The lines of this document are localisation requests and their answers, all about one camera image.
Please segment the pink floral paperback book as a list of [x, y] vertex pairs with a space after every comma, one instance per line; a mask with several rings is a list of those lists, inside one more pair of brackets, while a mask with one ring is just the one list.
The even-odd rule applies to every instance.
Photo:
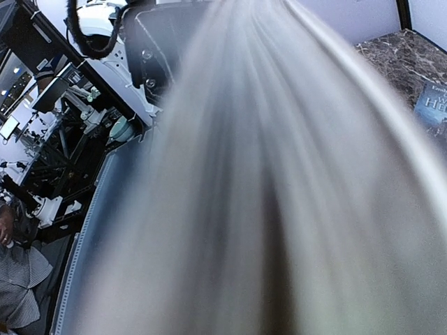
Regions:
[[69, 334], [445, 334], [446, 165], [297, 1], [213, 1]]

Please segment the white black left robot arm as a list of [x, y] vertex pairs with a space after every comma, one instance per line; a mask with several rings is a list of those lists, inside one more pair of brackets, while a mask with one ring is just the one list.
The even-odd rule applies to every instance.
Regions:
[[68, 1], [66, 24], [88, 59], [112, 70], [140, 101], [138, 116], [155, 128], [174, 84], [188, 32], [184, 3]]

